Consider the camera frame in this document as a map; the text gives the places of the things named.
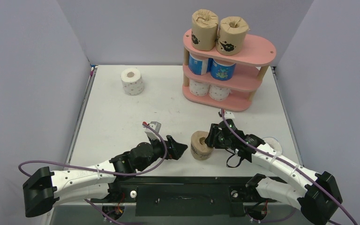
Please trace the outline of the white floral roll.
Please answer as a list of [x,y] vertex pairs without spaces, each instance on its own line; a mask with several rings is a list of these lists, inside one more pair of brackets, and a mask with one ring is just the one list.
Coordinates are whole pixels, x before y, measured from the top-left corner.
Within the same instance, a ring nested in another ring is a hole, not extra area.
[[195,80],[189,81],[189,91],[198,97],[206,96],[209,92],[210,84],[205,82],[198,82]]
[[122,71],[121,82],[124,92],[130,96],[136,96],[143,92],[144,82],[139,69],[131,67]]
[[231,90],[229,88],[224,88],[216,85],[210,85],[209,96],[215,101],[224,101],[228,98]]

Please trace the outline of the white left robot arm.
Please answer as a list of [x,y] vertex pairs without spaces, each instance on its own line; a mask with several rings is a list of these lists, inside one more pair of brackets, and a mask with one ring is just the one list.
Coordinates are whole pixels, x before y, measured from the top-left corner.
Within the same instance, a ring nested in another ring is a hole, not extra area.
[[25,216],[37,217],[63,203],[83,199],[120,198],[117,182],[151,171],[157,160],[178,160],[188,148],[172,136],[142,142],[130,151],[102,163],[71,170],[52,171],[48,166],[36,170],[23,184]]

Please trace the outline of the blue roll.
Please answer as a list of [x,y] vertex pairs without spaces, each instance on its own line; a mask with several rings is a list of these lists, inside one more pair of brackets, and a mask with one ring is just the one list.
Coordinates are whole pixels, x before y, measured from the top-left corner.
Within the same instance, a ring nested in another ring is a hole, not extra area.
[[236,63],[213,59],[210,74],[216,80],[227,81],[232,78],[235,67]]
[[273,150],[279,152],[279,154],[283,153],[283,149],[279,141],[274,137],[264,137],[262,138]]
[[210,72],[212,58],[203,57],[190,53],[188,60],[188,68],[195,75],[204,75]]

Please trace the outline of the brown wrapped roll on shelf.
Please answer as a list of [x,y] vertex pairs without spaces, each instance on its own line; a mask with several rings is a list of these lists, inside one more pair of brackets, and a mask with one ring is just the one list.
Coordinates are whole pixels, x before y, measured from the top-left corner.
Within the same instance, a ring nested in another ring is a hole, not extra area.
[[216,44],[218,16],[207,9],[199,9],[192,15],[191,40],[195,49],[210,51]]

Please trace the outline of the brown paper roll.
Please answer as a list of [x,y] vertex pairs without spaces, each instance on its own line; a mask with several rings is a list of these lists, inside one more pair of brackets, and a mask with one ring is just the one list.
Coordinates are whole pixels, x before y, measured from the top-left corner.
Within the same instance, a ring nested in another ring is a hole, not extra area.
[[216,50],[225,56],[238,54],[249,30],[247,22],[239,16],[222,19],[217,33]]

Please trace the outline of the aluminium frame rail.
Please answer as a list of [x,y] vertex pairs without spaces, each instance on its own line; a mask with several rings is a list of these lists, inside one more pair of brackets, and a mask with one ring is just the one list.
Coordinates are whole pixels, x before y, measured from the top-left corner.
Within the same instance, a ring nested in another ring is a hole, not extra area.
[[103,225],[102,214],[84,200],[68,202],[41,216],[38,225]]

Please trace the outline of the pink three-tier wooden shelf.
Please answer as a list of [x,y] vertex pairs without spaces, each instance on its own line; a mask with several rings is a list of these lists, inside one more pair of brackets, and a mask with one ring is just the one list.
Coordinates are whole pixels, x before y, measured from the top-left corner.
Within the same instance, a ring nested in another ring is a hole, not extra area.
[[[187,30],[183,35],[184,60],[183,60],[183,86],[182,92],[190,101],[224,108],[230,111],[242,112],[248,109],[253,101],[254,94],[263,82],[264,75],[268,71],[271,62],[275,59],[276,48],[267,39],[247,34],[242,50],[232,56],[220,54],[216,48],[210,51],[200,51],[192,46],[192,31]],[[234,75],[227,81],[213,78],[209,73],[196,75],[188,68],[190,54],[235,63]],[[216,101],[206,96],[196,96],[190,91],[190,81],[208,83],[219,87],[229,88],[231,93],[222,100]]]

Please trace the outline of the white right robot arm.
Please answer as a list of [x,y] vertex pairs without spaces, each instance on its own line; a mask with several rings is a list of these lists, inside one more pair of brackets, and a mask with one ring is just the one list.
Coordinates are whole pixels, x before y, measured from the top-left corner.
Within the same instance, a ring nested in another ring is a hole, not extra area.
[[259,165],[282,179],[279,182],[256,174],[245,188],[251,200],[261,197],[286,203],[300,210],[314,225],[329,223],[343,202],[332,174],[317,173],[291,161],[262,138],[237,129],[232,119],[212,123],[205,143],[215,149],[232,150],[241,160]]

